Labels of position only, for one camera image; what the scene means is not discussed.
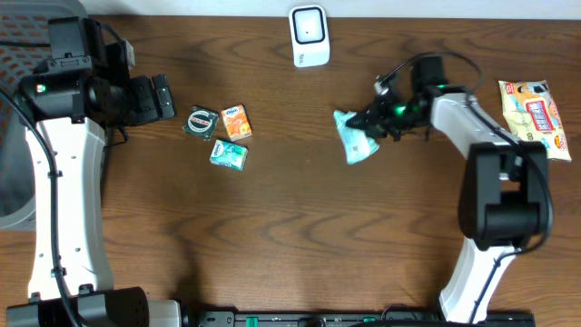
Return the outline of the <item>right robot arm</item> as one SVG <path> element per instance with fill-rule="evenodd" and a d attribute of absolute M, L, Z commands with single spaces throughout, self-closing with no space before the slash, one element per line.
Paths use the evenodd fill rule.
<path fill-rule="evenodd" d="M 458 224 L 464 240 L 438 308 L 450 325 L 478 326 L 508 266 L 538 250 L 551 234 L 547 149 L 500 126 L 481 108 L 473 88 L 451 84 L 443 58 L 442 52 L 426 52 L 404 61 L 411 73 L 408 101 L 397 91 L 395 71 L 378 76 L 374 100 L 344 125 L 366 140 L 399 141 L 420 127 L 437 130 L 462 154 Z"/>

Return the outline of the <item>white blue snack bag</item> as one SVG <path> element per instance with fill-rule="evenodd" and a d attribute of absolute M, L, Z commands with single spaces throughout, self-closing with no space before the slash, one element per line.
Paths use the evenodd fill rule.
<path fill-rule="evenodd" d="M 549 160 L 571 162 L 566 134 L 546 80 L 498 82 L 509 130 L 523 141 L 540 142 Z"/>

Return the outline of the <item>white barcode scanner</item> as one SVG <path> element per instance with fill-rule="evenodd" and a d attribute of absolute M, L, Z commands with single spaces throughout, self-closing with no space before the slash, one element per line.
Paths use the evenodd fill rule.
<path fill-rule="evenodd" d="M 293 63 L 298 68 L 325 65 L 330 60 L 330 37 L 325 9 L 299 5 L 288 15 Z"/>

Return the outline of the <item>green Kleenex tissue pack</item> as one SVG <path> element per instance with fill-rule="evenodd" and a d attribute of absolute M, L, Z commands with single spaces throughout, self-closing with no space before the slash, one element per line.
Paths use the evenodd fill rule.
<path fill-rule="evenodd" d="M 247 155 L 246 147 L 217 140 L 212 148 L 210 163 L 242 171 Z"/>

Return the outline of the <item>teal wet wipes pack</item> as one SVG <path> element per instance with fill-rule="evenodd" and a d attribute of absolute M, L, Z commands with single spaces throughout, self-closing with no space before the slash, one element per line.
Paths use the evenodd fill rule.
<path fill-rule="evenodd" d="M 379 149 L 379 144 L 372 138 L 358 129 L 347 126 L 347 121 L 356 115 L 355 112 L 342 112 L 335 110 L 333 118 L 335 120 L 337 132 L 344 146 L 347 164 L 359 163 Z"/>

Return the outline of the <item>orange Kleenex tissue pack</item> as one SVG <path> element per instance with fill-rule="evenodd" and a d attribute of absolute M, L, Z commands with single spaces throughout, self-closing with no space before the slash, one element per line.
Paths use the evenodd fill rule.
<path fill-rule="evenodd" d="M 252 135 L 252 129 L 243 104 L 221 111 L 222 121 L 229 138 L 234 142 Z"/>

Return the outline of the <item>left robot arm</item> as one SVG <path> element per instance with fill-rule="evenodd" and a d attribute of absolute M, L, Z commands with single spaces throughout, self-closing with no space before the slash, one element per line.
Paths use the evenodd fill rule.
<path fill-rule="evenodd" d="M 130 43 L 109 26 L 70 16 L 48 23 L 50 57 L 8 103 L 25 126 L 33 160 L 35 254 L 28 301 L 7 309 L 11 326 L 186 326 L 176 300 L 118 289 L 103 240 L 101 178 L 109 129 L 173 118 L 163 74 L 133 77 Z"/>

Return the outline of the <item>dark grey plastic basket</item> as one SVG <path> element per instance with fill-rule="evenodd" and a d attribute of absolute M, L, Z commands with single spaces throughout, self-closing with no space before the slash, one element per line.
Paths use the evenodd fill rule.
<path fill-rule="evenodd" d="M 1 90 L 13 96 L 20 80 L 50 56 L 48 21 L 86 17 L 78 0 L 1 0 Z M 1 228 L 30 232 L 35 227 L 34 172 L 25 128 L 1 102 Z"/>

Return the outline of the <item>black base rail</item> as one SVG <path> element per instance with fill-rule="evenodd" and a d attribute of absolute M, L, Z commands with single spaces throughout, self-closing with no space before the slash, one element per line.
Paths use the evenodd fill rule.
<path fill-rule="evenodd" d="M 191 327 L 385 327 L 385 326 L 468 326 L 448 322 L 433 312 L 397 309 L 385 313 L 337 312 L 198 312 L 182 319 Z"/>

